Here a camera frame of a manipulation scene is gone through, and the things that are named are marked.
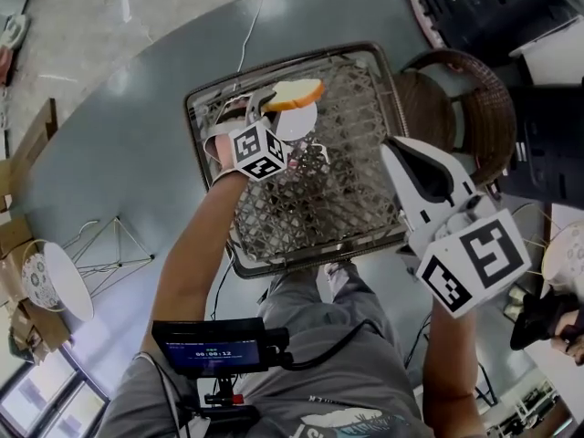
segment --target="table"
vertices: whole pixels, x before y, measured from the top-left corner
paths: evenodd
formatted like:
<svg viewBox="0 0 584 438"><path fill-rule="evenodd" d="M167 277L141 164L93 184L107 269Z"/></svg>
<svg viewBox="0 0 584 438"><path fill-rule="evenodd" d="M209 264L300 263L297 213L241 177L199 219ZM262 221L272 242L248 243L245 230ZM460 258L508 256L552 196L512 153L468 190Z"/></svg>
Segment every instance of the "table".
<svg viewBox="0 0 584 438"><path fill-rule="evenodd" d="M65 242L87 221L107 222L119 215L156 255L106 296L94 299L93 320L80 324L67 318L74 331L73 357L106 394L115 391L140 346L166 254L204 196L183 98L236 70L259 2L238 0L202 15L113 74L48 144L17 203L37 238ZM407 0L264 0L244 68L360 40L381 45L394 71L429 48ZM363 278L379 279L379 286L372 286L392 313L404 345L410 345L429 310L430 294L405 271L386 283L395 265L402 264L395 255L378 253L360 261ZM224 258L219 274L226 264ZM230 275L219 318L222 309L225 318L253 316L266 283ZM484 361L489 371L497 369L494 382L513 382L533 368L522 353L502 355L505 344L508 350L508 340L499 338L502 329L484 325L489 347L498 346L492 361Z"/></svg>

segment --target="wire stand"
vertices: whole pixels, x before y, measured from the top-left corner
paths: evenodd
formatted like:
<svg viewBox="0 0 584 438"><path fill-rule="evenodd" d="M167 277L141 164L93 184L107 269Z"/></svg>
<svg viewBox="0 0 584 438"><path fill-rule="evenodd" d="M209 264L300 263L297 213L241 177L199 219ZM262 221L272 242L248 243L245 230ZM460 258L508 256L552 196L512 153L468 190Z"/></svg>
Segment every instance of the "wire stand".
<svg viewBox="0 0 584 438"><path fill-rule="evenodd" d="M76 237L72 238L68 242L63 245L63 249L67 250L71 246L73 246L76 242L81 239L81 235L83 232L91 227L94 224L98 224L99 221L88 221L81 226L79 229L79 233ZM79 259L85 255L88 250L93 246L96 240L102 235L108 228L113 226L113 234L114 240L116 245L116 258L114 261L99 265L88 265L88 266L78 266ZM140 249L141 253L144 254L144 258L139 259L131 259L131 260L123 260L121 257L121 236L125 234L127 235L130 240L136 245L138 249ZM138 242L138 240L131 234L128 228L121 223L118 216L114 217L111 221L109 221L106 225L104 225L95 235L93 235L72 257L71 260L77 267L81 277L86 279L90 276L95 276L98 274L103 274L105 277L101 282L97 284L97 286L92 289L89 294L92 298L98 296L99 294L105 292L107 289L112 287L113 285L120 282L122 279L134 274L136 271L142 269L146 265L148 265L154 259L154 255L149 254L146 249ZM118 273L122 268L127 267L134 267L130 272L126 273L125 275L114 279L111 282L111 279L114 277L116 273Z"/></svg>

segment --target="floor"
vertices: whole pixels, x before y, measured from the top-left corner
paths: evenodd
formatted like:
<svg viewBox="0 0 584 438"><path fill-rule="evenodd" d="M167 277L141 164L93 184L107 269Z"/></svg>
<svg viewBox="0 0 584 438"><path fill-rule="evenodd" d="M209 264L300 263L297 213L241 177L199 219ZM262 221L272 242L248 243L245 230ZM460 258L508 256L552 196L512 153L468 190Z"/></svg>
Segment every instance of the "floor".
<svg viewBox="0 0 584 438"><path fill-rule="evenodd" d="M48 97L57 100L62 124L101 81L152 42L231 1L30 0L32 23L8 93L12 150Z"/></svg>

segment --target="wire basket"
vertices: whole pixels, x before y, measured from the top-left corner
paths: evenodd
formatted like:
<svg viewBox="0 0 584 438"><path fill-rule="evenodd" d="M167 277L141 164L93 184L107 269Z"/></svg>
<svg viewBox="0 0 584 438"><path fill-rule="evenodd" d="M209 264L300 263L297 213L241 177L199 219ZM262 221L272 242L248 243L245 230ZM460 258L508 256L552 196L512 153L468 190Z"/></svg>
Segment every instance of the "wire basket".
<svg viewBox="0 0 584 438"><path fill-rule="evenodd" d="M279 60L189 94L187 115L205 185L219 171L205 156L203 140L223 105L302 78L325 84L317 124L302 140L287 143L297 167L250 182L244 191L229 243L240 277L317 266L402 240L379 145L387 135L407 136L407 127L385 57L370 43ZM328 163L313 144L326 147Z"/></svg>

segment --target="wicker chair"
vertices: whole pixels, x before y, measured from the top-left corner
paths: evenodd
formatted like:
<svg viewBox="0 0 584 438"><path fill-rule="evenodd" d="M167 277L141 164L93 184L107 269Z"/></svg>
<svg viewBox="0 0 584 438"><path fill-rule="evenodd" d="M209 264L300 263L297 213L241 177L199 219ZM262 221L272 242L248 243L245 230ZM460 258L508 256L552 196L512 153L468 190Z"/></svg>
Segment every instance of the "wicker chair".
<svg viewBox="0 0 584 438"><path fill-rule="evenodd" d="M410 71L434 64L448 66L453 70L454 76L456 76L456 71L470 75L477 84L476 89L455 98L448 99L442 91L442 96L450 102L452 113L444 113L443 102L441 103L440 100L429 101L429 91L435 91L431 84L437 83L418 71ZM415 74L417 79L413 79L412 74ZM436 144L437 146L472 155L476 160L477 169L471 174L471 178L477 186L486 185L496 179L508 165L515 150L516 115L509 92L495 73L483 62L464 52L437 49L421 54L408 63L400 77L397 77L396 85L404 103L411 136L425 140L429 136L435 139L437 135L441 135L446 140L443 140L441 144ZM412 85L412 80L420 86L424 85L425 89L405 88ZM455 124L452 103L457 101L461 102L464 113L464 140L463 147L459 149L452 147L454 144L452 128L455 128L452 127ZM423 119L420 109L414 108L416 105L426 106ZM428 112L428 105L438 106L440 110L434 107L436 109L434 112ZM436 120L436 124L439 124L441 131L435 130L435 125L431 123L432 118ZM431 133L424 131L428 130L429 126L432 126Z"/></svg>

